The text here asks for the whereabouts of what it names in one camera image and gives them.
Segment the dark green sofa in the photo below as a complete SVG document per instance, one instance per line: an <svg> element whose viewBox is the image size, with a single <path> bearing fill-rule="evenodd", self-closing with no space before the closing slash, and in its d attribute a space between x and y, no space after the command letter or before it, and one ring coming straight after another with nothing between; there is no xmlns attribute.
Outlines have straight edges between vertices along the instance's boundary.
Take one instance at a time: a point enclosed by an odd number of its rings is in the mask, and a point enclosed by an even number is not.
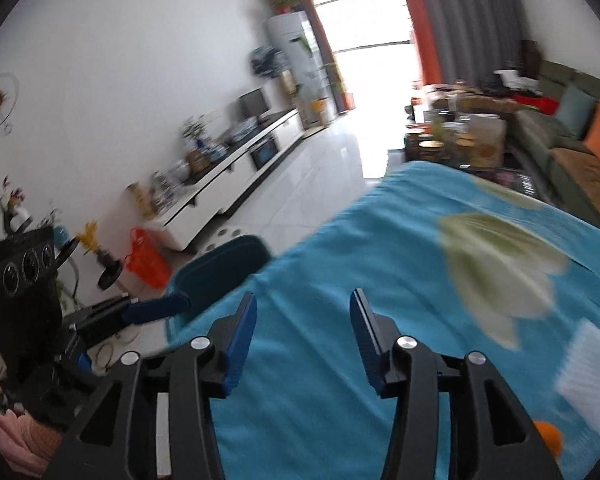
<svg viewBox="0 0 600 480"><path fill-rule="evenodd" d="M556 110L568 84L600 102L600 79L562 64L542 62L538 90L544 100L554 102ZM600 160L584 145L596 107L579 139L558 122L556 110L545 114L535 104L516 113L515 139L541 171L550 195L570 214L600 229Z"/></svg>

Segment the orange curtain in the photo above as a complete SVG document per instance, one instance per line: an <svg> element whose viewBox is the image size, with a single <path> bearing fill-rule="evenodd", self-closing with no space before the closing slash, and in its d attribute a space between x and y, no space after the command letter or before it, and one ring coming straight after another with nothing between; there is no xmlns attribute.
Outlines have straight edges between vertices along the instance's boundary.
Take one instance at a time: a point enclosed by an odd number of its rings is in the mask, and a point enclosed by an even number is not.
<svg viewBox="0 0 600 480"><path fill-rule="evenodd" d="M422 83L442 84L436 38L432 31L429 13L425 0L406 0L408 12L412 20L415 44L418 51Z"/></svg>

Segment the white black TV cabinet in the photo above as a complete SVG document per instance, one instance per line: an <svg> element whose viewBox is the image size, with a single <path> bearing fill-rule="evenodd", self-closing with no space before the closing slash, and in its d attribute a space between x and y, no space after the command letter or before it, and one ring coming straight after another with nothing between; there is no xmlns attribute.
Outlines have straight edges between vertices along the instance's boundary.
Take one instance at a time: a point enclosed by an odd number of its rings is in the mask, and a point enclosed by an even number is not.
<svg viewBox="0 0 600 480"><path fill-rule="evenodd" d="M250 188L302 140L298 110L273 116L270 124L232 146L226 157L184 186L184 194L144 229L159 243L182 252L216 216L232 209Z"/></svg>

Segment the blue-grey cushion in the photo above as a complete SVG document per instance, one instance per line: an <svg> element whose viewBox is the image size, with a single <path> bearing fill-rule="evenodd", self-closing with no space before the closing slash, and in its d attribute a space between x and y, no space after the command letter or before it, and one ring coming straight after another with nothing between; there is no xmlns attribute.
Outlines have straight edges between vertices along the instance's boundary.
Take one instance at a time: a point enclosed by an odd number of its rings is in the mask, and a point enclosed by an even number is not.
<svg viewBox="0 0 600 480"><path fill-rule="evenodd" d="M554 116L567 129L570 136L579 139L596 104L594 96L590 96L574 84L568 84Z"/></svg>

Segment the blue floral table blanket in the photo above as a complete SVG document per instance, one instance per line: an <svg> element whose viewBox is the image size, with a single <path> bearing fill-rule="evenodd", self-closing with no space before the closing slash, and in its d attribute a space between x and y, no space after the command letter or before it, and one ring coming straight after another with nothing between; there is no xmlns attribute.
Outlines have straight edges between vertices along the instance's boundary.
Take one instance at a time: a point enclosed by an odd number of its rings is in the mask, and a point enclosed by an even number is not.
<svg viewBox="0 0 600 480"><path fill-rule="evenodd" d="M258 322L237 390L212 408L230 479L376 479L394 404L367 381L349 318L372 309L435 352L484 353L535 420L562 434L581 479L600 436L556 391L582 318L600 329L600 229L464 172L411 162L186 325L177 347L232 313Z"/></svg>

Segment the cluttered coffee table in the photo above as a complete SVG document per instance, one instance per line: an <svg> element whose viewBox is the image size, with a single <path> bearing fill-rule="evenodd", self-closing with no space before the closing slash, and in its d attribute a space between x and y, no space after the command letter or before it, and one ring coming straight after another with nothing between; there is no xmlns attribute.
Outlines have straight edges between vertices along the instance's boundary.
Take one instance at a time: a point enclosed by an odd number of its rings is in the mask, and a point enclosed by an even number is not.
<svg viewBox="0 0 600 480"><path fill-rule="evenodd" d="M462 86L415 91L404 106L404 159L437 162L544 200L542 174L514 136L515 114L528 108Z"/></svg>

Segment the teal plastic trash bin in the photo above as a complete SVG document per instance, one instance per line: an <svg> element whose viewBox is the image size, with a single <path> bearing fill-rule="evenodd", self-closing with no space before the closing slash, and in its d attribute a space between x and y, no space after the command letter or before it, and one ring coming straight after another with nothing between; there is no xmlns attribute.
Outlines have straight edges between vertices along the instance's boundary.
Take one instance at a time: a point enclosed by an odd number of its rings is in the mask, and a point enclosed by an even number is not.
<svg viewBox="0 0 600 480"><path fill-rule="evenodd" d="M273 258L260 237L242 235L186 263L176 272L166 293L182 294L190 306L166 320L166 340L176 341L178 333L204 311L259 272Z"/></svg>

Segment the grey curtain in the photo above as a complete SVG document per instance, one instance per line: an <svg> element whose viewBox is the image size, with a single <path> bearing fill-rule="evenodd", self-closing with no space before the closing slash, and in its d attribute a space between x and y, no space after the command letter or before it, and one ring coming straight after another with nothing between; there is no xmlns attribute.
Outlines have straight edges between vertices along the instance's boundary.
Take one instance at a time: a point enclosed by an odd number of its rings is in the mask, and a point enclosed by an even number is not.
<svg viewBox="0 0 600 480"><path fill-rule="evenodd" d="M475 86L522 65L527 20L520 0L424 0L441 81Z"/></svg>

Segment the black monitor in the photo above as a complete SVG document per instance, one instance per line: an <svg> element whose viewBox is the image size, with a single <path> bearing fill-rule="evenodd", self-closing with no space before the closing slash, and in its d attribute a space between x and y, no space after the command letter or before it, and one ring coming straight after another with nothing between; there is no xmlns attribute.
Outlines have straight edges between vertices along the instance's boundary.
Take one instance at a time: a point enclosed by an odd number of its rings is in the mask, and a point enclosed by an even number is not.
<svg viewBox="0 0 600 480"><path fill-rule="evenodd" d="M262 88L251 90L238 98L238 105L242 118L256 118L262 122L263 117L268 114L270 106Z"/></svg>

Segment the orange plastic bag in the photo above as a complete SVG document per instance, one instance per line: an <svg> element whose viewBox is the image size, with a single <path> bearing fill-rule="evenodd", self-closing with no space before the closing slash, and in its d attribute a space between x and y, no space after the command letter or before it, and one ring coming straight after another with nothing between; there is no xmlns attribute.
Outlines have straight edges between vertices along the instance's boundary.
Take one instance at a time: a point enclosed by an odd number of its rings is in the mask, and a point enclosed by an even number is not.
<svg viewBox="0 0 600 480"><path fill-rule="evenodd" d="M152 289L164 289L172 275L169 263L151 243L144 229L132 228L130 240L131 251L123 259L125 270Z"/></svg>

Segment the white foam fruit net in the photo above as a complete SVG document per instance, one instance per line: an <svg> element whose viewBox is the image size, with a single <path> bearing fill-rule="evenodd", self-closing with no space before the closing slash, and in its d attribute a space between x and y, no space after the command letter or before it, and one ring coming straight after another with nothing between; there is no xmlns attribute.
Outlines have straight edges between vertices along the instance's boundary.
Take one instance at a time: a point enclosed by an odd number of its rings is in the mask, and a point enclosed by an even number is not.
<svg viewBox="0 0 600 480"><path fill-rule="evenodd" d="M600 329L586 318L570 341L555 389L600 436Z"/></svg>

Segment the white standing air conditioner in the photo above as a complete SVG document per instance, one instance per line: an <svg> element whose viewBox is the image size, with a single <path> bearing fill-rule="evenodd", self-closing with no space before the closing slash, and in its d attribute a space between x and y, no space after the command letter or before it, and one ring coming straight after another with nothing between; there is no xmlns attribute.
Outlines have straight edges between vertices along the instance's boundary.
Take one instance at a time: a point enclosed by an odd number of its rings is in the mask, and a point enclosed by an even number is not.
<svg viewBox="0 0 600 480"><path fill-rule="evenodd" d="M290 66L303 125L312 128L321 122L317 103L324 104L326 118L332 118L332 92L306 14L299 11L275 15L266 21L266 30L273 46L283 52Z"/></svg>

